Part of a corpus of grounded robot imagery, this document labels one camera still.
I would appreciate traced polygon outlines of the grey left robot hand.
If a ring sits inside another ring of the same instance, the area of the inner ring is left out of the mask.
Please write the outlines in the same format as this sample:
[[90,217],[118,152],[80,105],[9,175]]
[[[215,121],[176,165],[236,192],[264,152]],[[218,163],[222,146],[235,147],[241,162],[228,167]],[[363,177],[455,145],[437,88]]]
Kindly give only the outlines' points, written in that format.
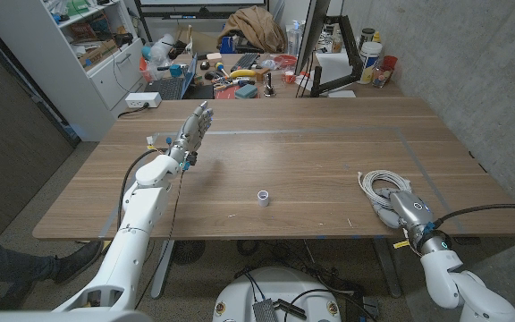
[[197,106],[178,130],[167,155],[176,162],[183,163],[188,155],[196,152],[211,126],[213,114],[213,110],[207,107],[207,101]]

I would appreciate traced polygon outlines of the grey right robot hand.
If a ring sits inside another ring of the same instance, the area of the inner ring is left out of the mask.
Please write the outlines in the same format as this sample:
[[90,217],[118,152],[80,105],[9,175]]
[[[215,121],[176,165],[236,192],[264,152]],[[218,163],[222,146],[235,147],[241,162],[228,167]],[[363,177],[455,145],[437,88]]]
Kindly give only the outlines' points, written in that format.
[[374,201],[373,209],[390,228],[411,230],[434,219],[425,202],[411,192],[381,188],[376,190],[376,195],[384,201]]

